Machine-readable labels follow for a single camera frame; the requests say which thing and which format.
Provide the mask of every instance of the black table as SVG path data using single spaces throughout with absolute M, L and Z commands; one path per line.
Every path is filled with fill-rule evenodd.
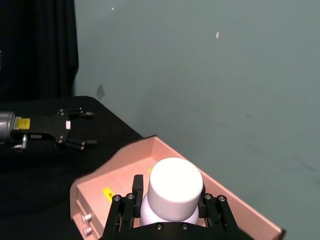
M 96 139 L 83 152 L 60 149 L 51 141 L 28 142 L 22 153 L 0 145 L 0 239 L 81 240 L 70 219 L 72 182 L 105 163 L 127 144 L 142 137 L 92 97 L 79 96 L 0 104 L 18 116 L 50 115 L 58 109 L 83 107 L 92 120 L 71 123 L 70 135 Z

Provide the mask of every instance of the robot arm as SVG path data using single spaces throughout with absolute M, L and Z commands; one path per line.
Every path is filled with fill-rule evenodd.
M 0 112 L 0 143 L 11 144 L 13 149 L 26 149 L 30 139 L 54 139 L 57 145 L 83 150 L 85 145 L 95 145 L 96 140 L 70 139 L 71 119 L 92 117 L 93 112 L 78 109 L 59 109 L 50 116 L 16 116 L 14 112 Z
M 140 218 L 143 199 L 143 175 L 135 175 L 132 192 L 125 197 L 115 195 L 99 240 L 252 240 L 238 228 L 227 198 L 206 193 L 203 185 L 198 201 L 199 218 L 205 226 L 187 222 L 156 222 L 134 227 L 134 219 Z

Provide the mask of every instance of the drawer knob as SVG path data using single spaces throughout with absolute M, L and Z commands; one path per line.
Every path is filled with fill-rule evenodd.
M 92 216 L 91 216 L 91 214 L 87 214 L 87 215 L 82 215 L 81 218 L 82 218 L 83 223 L 88 223 L 91 221 Z
M 92 227 L 85 228 L 83 230 L 83 233 L 84 233 L 84 236 L 88 237 L 90 234 L 92 234 Z

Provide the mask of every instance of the green wall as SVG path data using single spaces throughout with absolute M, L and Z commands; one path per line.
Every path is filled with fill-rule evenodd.
M 157 134 L 287 239 L 319 239 L 320 1 L 75 4 L 77 95 Z

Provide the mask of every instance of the metal screw head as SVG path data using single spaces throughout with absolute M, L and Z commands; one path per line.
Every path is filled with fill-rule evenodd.
M 113 197 L 113 200 L 119 201 L 119 200 L 120 200 L 120 196 L 119 196 L 119 195 L 115 195 L 115 196 Z
M 208 199 L 208 200 L 212 198 L 212 196 L 209 193 L 207 193 L 204 197 L 205 199 Z
M 128 199 L 133 199 L 135 196 L 132 194 L 132 193 L 130 193 L 129 195 L 128 195 Z
M 221 202 L 224 202 L 226 200 L 226 197 L 225 196 L 218 196 L 218 199 L 221 201 Z
M 182 227 L 183 230 L 187 230 L 187 229 L 188 229 L 188 225 L 185 224 L 185 223 L 183 223 L 183 224 L 181 225 L 181 227 Z
M 157 230 L 161 230 L 161 229 L 162 229 L 162 224 L 161 224 L 161 223 L 157 224 L 157 225 L 156 225 L 156 229 L 157 229 Z

